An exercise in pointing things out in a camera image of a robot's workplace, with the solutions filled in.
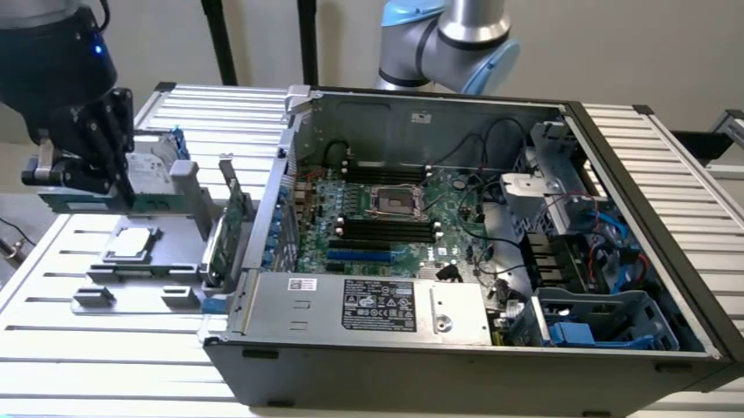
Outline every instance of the power supply label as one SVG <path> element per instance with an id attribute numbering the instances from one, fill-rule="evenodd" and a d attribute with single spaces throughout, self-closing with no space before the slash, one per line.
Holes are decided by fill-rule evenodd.
<path id="1" fill-rule="evenodd" d="M 417 331 L 415 284 L 409 281 L 345 280 L 341 325 L 357 331 Z"/>

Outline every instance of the blue ram slot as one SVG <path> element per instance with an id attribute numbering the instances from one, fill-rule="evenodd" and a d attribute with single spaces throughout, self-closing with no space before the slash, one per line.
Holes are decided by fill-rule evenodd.
<path id="1" fill-rule="evenodd" d="M 385 251 L 329 251 L 327 258 L 329 260 L 344 261 L 379 261 L 392 263 L 396 255 Z"/>

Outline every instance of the warning label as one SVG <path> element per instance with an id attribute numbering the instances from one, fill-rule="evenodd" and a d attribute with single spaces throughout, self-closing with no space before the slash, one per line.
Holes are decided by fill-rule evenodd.
<path id="1" fill-rule="evenodd" d="M 415 284 L 409 281 L 345 280 L 341 325 L 363 331 L 417 331 Z"/>

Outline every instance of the robotic arm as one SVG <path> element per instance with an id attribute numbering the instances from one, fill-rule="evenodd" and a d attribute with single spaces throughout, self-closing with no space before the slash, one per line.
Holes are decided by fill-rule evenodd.
<path id="1" fill-rule="evenodd" d="M 0 102 L 26 120 L 41 147 L 23 170 L 26 185 L 110 194 L 132 207 L 126 153 L 134 151 L 132 91 L 114 88 L 117 70 L 104 31 L 81 0 L 0 2 Z"/>
<path id="2" fill-rule="evenodd" d="M 377 88 L 490 94 L 520 54 L 511 28 L 504 0 L 391 0 Z"/>

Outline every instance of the black pole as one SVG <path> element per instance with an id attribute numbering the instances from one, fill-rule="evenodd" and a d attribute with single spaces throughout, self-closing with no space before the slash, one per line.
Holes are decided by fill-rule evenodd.
<path id="1" fill-rule="evenodd" d="M 301 17 L 303 78 L 307 85 L 319 85 L 319 40 L 316 37 L 316 15 L 319 0 L 299 0 Z"/>
<path id="2" fill-rule="evenodd" d="M 212 44 L 218 57 L 220 76 L 225 85 L 238 85 L 233 50 L 230 49 L 229 27 L 225 23 L 222 0 L 202 0 L 202 8 L 210 24 Z"/>

